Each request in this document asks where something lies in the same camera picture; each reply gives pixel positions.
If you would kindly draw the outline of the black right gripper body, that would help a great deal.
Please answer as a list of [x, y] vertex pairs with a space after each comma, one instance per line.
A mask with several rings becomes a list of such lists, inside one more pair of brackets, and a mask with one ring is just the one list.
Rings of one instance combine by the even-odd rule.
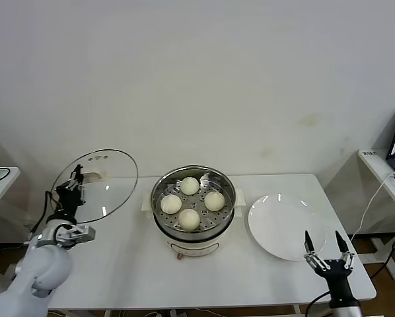
[[347, 280], [352, 271], [345, 268], [343, 260], [326, 260], [326, 263], [330, 268], [323, 271], [322, 276], [330, 291], [330, 308], [359, 306], [359, 301], [353, 296]]

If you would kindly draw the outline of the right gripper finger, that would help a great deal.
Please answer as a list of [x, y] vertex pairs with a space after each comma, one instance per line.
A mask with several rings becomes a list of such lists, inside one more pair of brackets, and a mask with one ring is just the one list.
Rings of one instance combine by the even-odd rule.
[[347, 242], [337, 230], [335, 231], [335, 236], [339, 251], [341, 252], [340, 260], [343, 262], [345, 269], [352, 270], [355, 254], [350, 252]]
[[306, 254], [304, 255], [304, 258], [313, 270], [315, 271], [328, 270], [328, 264], [324, 260], [322, 260], [315, 252], [312, 239], [307, 230], [305, 231], [305, 250], [306, 250]]

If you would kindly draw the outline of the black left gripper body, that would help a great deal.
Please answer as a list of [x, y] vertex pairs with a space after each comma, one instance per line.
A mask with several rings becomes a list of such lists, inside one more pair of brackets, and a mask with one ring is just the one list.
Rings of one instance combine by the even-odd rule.
[[58, 204], [55, 208], [56, 215], [65, 215], [75, 218], [78, 207], [79, 193], [78, 190], [67, 190], [64, 184], [57, 186], [55, 191], [58, 195]]

